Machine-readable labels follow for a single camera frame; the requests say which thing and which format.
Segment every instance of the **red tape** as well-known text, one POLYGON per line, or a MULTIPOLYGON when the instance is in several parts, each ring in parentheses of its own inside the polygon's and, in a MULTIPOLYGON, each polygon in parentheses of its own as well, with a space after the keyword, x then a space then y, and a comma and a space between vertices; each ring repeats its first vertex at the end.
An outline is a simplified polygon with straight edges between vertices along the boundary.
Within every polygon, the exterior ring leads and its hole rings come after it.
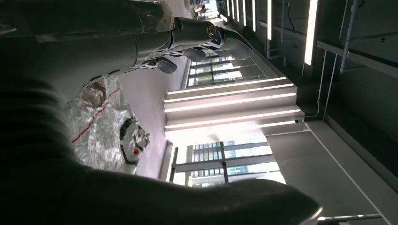
MULTIPOLYGON (((118 88, 118 89, 116 89, 115 91, 113 91, 112 93, 110 93, 109 96, 107 97, 107 100, 108 100, 112 95, 114 95, 116 92, 118 92, 119 90, 120 90, 120 88, 118 88)), ((79 134, 79 136, 77 136, 77 138, 73 139, 72 143, 75 143, 77 140, 79 140, 79 138, 81 138, 81 137, 84 135, 84 133, 85 133, 88 129, 90 129, 91 125, 94 124, 95 118, 96 118, 101 112, 103 112, 103 111, 105 110, 105 108, 107 107, 108 104, 109 104, 109 102, 106 102, 105 105, 104 105, 97 113, 95 113, 95 114, 92 116, 92 121, 91 121, 91 122, 87 125, 87 127, 79 134)))

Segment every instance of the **window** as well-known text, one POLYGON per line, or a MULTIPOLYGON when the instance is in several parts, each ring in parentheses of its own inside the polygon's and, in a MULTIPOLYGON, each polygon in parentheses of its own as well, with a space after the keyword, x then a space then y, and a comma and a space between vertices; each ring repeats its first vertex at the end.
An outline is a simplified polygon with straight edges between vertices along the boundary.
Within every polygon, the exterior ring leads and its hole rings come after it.
POLYGON ((191 145, 176 157, 175 184, 206 188, 246 179, 285 182, 264 136, 191 145))
POLYGON ((234 66, 232 57, 221 57, 208 52, 202 62, 192 62, 187 87, 204 86, 216 83, 234 82, 243 79, 239 72, 241 66, 234 66))

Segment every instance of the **gray floor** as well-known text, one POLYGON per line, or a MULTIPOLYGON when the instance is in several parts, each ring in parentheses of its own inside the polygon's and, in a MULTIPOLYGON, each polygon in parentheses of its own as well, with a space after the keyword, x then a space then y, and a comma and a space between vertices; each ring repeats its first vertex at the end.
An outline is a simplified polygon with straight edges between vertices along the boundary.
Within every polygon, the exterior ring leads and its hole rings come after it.
MULTIPOLYGON (((190 17, 184 0, 166 0, 175 16, 190 17)), ((141 126, 150 134, 150 145, 140 157, 137 174, 157 179, 166 149, 163 101, 167 91, 179 90, 186 58, 171 58, 178 70, 167 75, 158 69, 136 70, 119 76, 124 94, 141 126)))

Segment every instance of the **light strip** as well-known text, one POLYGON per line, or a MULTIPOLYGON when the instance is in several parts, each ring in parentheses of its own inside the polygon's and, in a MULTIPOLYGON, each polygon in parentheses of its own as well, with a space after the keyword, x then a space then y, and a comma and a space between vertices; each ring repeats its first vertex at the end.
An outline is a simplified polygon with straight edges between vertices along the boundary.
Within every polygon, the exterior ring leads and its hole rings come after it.
POLYGON ((307 28, 307 40, 306 40, 306 54, 304 57, 304 62, 308 65, 311 65, 312 63, 317 7, 318 7, 318 0, 310 0, 310 12, 308 15, 308 28, 307 28))
POLYGON ((239 0, 237 0, 237 21, 239 22, 239 0))
POLYGON ((226 23, 228 23, 228 19, 227 19, 223 14, 220 14, 220 17, 221 17, 221 19, 223 19, 226 23))
POLYGON ((206 97, 216 97, 216 96, 223 96, 223 95, 230 95, 230 94, 246 93, 246 92, 258 91, 258 90, 268 90, 268 89, 275 89, 275 88, 291 87, 293 85, 294 84, 289 83, 289 84, 282 84, 282 85, 276 85, 276 86, 270 86, 270 87, 264 87, 264 88, 253 88, 253 89, 247 89, 247 90, 235 90, 235 91, 229 91, 229 92, 223 92, 223 93, 214 93, 214 94, 208 94, 208 95, 199 95, 199 96, 191 96, 191 97, 184 97, 184 98, 182 97, 182 98, 168 99, 168 100, 164 100, 164 102, 165 103, 167 103, 167 102, 179 102, 179 101, 193 100, 193 99, 206 98, 206 97))
POLYGON ((243 25, 246 26, 246 0, 243 0, 243 25))
MULTIPOLYGON (((268 128, 268 127, 275 127, 275 126, 281 126, 281 125, 289 125, 289 124, 295 124, 296 122, 294 120, 291 121, 284 121, 284 122, 277 122, 277 123, 267 123, 267 124, 259 124, 259 125, 247 125, 244 127, 228 127, 227 129, 231 129, 234 132, 237 131, 247 131, 247 130, 254 130, 258 128, 268 128)), ((184 134, 188 133, 193 133, 193 134, 206 134, 206 135, 211 135, 214 133, 223 133, 225 132, 225 128, 222 127, 224 125, 218 125, 215 127, 212 127, 212 129, 209 131, 207 127, 198 127, 198 128, 188 128, 188 129, 182 129, 179 130, 179 132, 183 132, 184 134)))
POLYGON ((239 104, 239 103, 254 102, 254 101, 261 101, 261 100, 274 99, 274 98, 290 97, 290 96, 296 96, 296 93, 262 96, 262 97, 255 97, 255 98, 253 97, 253 98, 246 98, 246 99, 237 99, 237 100, 230 100, 230 101, 225 101, 225 102, 215 102, 215 103, 208 103, 208 104, 201 104, 201 105, 183 106, 183 107, 178 107, 178 108, 166 109, 164 112, 170 113, 170 112, 179 112, 179 111, 192 110, 192 109, 203 109, 203 108, 216 107, 216 106, 222 106, 222 105, 234 105, 234 104, 239 104))
POLYGON ((285 80, 285 79, 286 79, 286 77, 278 77, 278 78, 272 78, 272 79, 266 79, 266 80, 256 80, 256 81, 248 81, 248 82, 241 82, 241 83, 231 83, 231 84, 204 87, 204 88, 176 90, 176 91, 171 91, 171 92, 169 92, 167 94, 168 95, 173 95, 173 94, 186 93, 186 92, 192 92, 192 91, 198 91, 198 90, 209 90, 209 89, 216 89, 216 88, 235 87, 235 86, 246 85, 246 84, 262 83, 262 82, 270 82, 270 81, 279 81, 279 80, 285 80))
POLYGON ((272 0, 268 0, 267 7, 267 38, 272 40, 272 0))
POLYGON ((299 109, 294 109, 294 110, 287 110, 287 111, 281 111, 281 112, 271 112, 271 113, 268 112, 268 113, 250 115, 250 116, 239 116, 239 117, 231 117, 231 118, 218 119, 218 120, 207 120, 207 121, 192 122, 192 123, 182 123, 182 124, 176 124, 176 125, 168 125, 168 126, 166 126, 166 129, 183 128, 183 127, 185 128, 185 127, 199 126, 199 125, 210 125, 210 124, 215 124, 215 123, 232 122, 232 121, 237 121, 237 120, 248 120, 248 119, 255 119, 255 118, 259 118, 259 117, 276 116, 276 115, 283 115, 283 114, 288 114, 288 113, 298 113, 300 111, 301 110, 299 110, 299 109))
POLYGON ((232 19, 235 19, 235 6, 234 6, 234 0, 231 0, 232 2, 232 19))
POLYGON ((228 16, 230 15, 230 0, 227 0, 227 11, 228 11, 228 16))
POLYGON ((256 32, 256 0, 252 0, 253 6, 253 31, 256 32))

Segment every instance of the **robotic hand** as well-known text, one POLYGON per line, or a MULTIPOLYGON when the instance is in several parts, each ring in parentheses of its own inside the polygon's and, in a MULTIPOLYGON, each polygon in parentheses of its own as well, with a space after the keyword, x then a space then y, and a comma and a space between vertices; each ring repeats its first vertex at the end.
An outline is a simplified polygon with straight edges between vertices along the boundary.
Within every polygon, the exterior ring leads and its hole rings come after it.
POLYGON ((204 58, 245 59, 250 45, 158 2, 0 0, 0 208, 16 224, 314 225, 321 207, 296 189, 245 180, 185 188, 80 165, 59 112, 104 76, 204 58))

